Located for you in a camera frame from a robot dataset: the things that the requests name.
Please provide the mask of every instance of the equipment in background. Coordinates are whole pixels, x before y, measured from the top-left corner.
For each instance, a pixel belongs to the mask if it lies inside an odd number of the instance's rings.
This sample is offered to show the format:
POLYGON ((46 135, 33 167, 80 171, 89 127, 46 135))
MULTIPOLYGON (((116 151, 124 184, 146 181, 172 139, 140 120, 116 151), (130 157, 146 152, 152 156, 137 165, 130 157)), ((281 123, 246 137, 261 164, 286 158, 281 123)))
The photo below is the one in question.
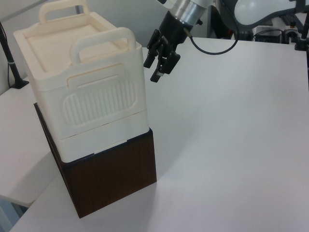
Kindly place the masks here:
POLYGON ((3 51, 5 53, 5 56, 8 60, 8 84, 9 84, 9 87, 21 89, 22 87, 27 85, 29 82, 21 79, 21 77, 19 75, 18 69, 16 67, 15 61, 14 61, 12 53, 10 51, 8 40, 7 40, 5 31, 4 31, 4 28, 1 24, 1 22, 0 22, 0 43, 1 43, 1 46, 2 46, 3 51), (9 80, 9 67, 11 68, 14 79, 15 79, 15 84, 12 85, 12 86, 10 85, 10 80, 9 80))
MULTIPOLYGON (((194 42, 190 31, 193 26, 200 25, 201 16, 209 6, 213 5, 213 0, 158 0, 169 9, 159 30, 155 30, 147 48, 149 50, 144 67, 150 68, 155 57, 158 56, 158 64, 151 77, 151 81, 157 82, 165 73, 170 74, 180 55, 176 54, 177 45, 183 43, 188 36, 192 44, 199 51, 220 55, 230 51, 240 38, 241 31, 251 30, 263 22, 266 22, 280 15, 290 15, 309 10, 309 4, 304 0, 216 0, 216 7, 220 13, 220 20, 236 33, 236 42, 223 52, 207 52, 198 47, 194 42)), ((267 34, 259 34, 259 41, 270 41, 267 34)), ((250 39, 251 33, 245 34, 246 39, 250 39)), ((271 35, 273 41, 278 40, 278 35, 271 35)), ((299 40, 298 49, 306 49, 307 42, 299 40)))

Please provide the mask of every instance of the white tabletop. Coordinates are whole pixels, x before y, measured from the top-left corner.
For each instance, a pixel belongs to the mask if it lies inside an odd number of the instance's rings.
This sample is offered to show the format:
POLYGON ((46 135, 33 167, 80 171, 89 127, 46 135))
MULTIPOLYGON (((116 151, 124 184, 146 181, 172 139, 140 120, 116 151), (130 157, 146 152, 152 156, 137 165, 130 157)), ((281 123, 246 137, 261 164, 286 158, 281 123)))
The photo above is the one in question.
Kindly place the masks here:
POLYGON ((12 232, 309 231, 306 53, 251 42, 216 57, 188 41, 177 50, 157 84, 145 70, 158 182, 79 219, 58 175, 12 232))
POLYGON ((0 96, 0 198, 29 207, 59 172, 30 85, 0 96))

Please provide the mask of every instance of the wooden box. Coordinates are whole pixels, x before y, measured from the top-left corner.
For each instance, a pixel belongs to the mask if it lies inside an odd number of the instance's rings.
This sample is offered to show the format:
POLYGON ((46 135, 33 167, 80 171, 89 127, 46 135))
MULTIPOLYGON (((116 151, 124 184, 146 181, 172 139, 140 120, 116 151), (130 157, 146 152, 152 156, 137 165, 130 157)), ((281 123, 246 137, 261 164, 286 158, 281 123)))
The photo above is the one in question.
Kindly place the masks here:
POLYGON ((80 218, 156 182, 153 132, 64 163, 37 104, 45 136, 80 218))

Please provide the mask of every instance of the white plastic container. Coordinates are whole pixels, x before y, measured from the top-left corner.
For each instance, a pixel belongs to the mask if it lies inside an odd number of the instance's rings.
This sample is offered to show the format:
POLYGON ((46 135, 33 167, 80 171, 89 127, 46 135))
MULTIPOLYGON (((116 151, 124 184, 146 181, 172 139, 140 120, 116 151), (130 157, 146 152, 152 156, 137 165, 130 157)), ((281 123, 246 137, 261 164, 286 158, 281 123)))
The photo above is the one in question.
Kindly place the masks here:
POLYGON ((63 162, 98 153, 149 130, 141 45, 84 0, 44 4, 40 23, 14 36, 36 100, 63 162), (47 21, 50 11, 83 14, 47 21))

